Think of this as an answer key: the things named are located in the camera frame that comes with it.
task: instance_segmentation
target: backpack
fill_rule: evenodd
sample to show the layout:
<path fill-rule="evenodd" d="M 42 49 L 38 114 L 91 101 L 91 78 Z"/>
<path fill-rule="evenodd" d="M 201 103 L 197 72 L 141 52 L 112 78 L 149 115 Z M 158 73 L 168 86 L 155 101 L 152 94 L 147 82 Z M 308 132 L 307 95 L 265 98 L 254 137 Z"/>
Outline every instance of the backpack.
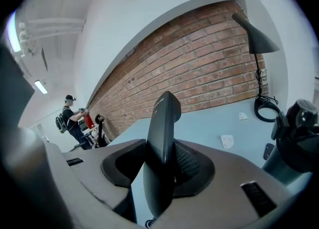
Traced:
<path fill-rule="evenodd" d="M 57 117 L 55 117 L 55 124 L 56 124 L 56 127 L 58 128 L 58 130 L 60 131 L 60 133 L 64 133 L 65 131 L 68 130 L 68 128 L 64 122 L 62 113 L 60 113 Z"/>

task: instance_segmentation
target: black lamp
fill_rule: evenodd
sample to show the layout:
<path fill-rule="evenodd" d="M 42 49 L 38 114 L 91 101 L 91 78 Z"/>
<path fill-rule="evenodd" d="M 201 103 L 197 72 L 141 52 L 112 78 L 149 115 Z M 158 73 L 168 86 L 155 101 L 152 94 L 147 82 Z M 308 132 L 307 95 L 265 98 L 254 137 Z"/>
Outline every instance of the black lamp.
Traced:
<path fill-rule="evenodd" d="M 270 99 L 273 99 L 276 104 L 278 104 L 278 101 L 275 97 L 271 98 L 268 96 L 262 95 L 262 79 L 261 79 L 261 70 L 259 68 L 258 60 L 257 60 L 257 54 L 265 54 L 265 53 L 271 53 L 279 50 L 279 47 L 265 34 L 263 34 L 260 30 L 255 28 L 251 23 L 249 23 L 246 19 L 240 16 L 238 13 L 234 13 L 232 15 L 233 19 L 240 24 L 247 32 L 248 35 L 248 45 L 249 45 L 249 53 L 255 55 L 256 65 L 257 65 L 257 71 L 256 71 L 256 79 L 258 81 L 258 95 L 255 99 L 254 104 L 254 112 L 256 116 L 265 122 L 275 122 L 274 119 L 269 119 L 261 116 L 259 114 L 259 110 L 262 108 L 269 108 L 275 110 L 278 114 L 280 113 L 279 108 L 270 102 Z"/>

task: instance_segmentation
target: red cylinder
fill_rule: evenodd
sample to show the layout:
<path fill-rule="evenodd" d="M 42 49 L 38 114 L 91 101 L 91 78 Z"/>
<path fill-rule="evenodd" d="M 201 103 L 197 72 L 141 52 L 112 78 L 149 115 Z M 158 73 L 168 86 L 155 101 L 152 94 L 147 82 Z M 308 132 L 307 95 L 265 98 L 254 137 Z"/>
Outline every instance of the red cylinder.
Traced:
<path fill-rule="evenodd" d="M 84 115 L 83 119 L 84 119 L 86 125 L 89 127 L 89 129 L 92 129 L 94 127 L 94 123 L 90 117 L 90 114 Z"/>

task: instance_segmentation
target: black t-shirt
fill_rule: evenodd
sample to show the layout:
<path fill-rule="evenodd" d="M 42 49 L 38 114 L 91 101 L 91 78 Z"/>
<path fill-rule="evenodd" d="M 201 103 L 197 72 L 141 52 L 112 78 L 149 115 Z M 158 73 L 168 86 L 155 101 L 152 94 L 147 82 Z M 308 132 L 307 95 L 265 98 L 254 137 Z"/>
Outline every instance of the black t-shirt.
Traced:
<path fill-rule="evenodd" d="M 75 122 L 71 119 L 69 120 L 69 118 L 72 117 L 73 115 L 74 115 L 74 112 L 70 109 L 70 107 L 68 106 L 63 107 L 62 116 L 68 130 L 80 127 L 78 121 Z"/>

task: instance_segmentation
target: black slot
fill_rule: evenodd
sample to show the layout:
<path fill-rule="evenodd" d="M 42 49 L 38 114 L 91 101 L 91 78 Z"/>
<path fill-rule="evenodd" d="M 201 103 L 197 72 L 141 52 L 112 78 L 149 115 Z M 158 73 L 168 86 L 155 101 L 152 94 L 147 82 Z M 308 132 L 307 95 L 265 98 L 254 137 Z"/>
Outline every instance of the black slot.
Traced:
<path fill-rule="evenodd" d="M 241 188 L 260 217 L 263 217 L 276 207 L 256 182 L 241 185 Z"/>
<path fill-rule="evenodd" d="M 66 162 L 68 163 L 69 166 L 73 166 L 73 165 L 76 165 L 78 163 L 83 163 L 84 161 L 81 158 L 74 158 L 71 160 L 67 160 Z"/>

